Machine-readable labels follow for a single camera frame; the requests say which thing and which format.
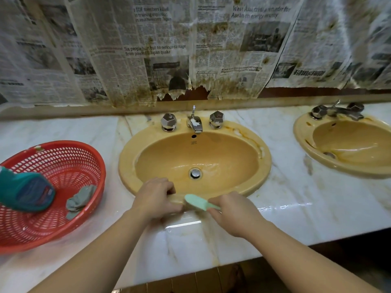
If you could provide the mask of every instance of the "sink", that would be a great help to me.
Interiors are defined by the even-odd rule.
[[[268,147],[251,130],[225,121],[220,129],[211,128],[202,118],[204,130],[195,134],[178,120],[173,132],[160,124],[134,135],[119,159],[121,181],[132,193],[154,177],[174,182],[173,202],[183,202],[192,193],[205,199],[231,191],[250,195],[266,180],[271,169]]]
[[[391,176],[391,127],[373,117],[354,121],[345,115],[299,117],[295,137],[310,157],[354,175]]]

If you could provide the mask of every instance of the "teal bottle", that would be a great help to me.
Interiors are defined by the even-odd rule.
[[[19,173],[0,166],[0,203],[23,212],[40,212],[53,202],[54,187],[40,173]]]

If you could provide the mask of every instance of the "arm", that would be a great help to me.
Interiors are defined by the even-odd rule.
[[[313,251],[265,220],[255,205],[237,192],[209,199],[208,209],[228,233],[254,245],[294,293],[379,293],[338,264]]]
[[[182,210],[168,192],[175,188],[166,178],[145,182],[130,210],[29,293],[111,292],[149,222]]]

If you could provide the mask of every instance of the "red colander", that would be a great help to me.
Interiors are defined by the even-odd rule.
[[[19,152],[0,165],[14,173],[41,173],[56,190],[53,203],[42,212],[14,211],[0,204],[0,254],[30,250],[70,233],[87,220],[102,199],[105,165],[99,152],[85,143],[44,143]],[[69,221],[66,200],[91,184],[97,186],[91,200]]]

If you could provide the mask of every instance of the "brush head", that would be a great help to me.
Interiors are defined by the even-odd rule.
[[[197,195],[194,194],[186,194],[185,201],[199,210],[206,211],[208,208],[214,208],[218,211],[221,211],[220,207],[213,205],[212,203],[208,202],[206,199],[203,199],[202,197],[198,197]]]

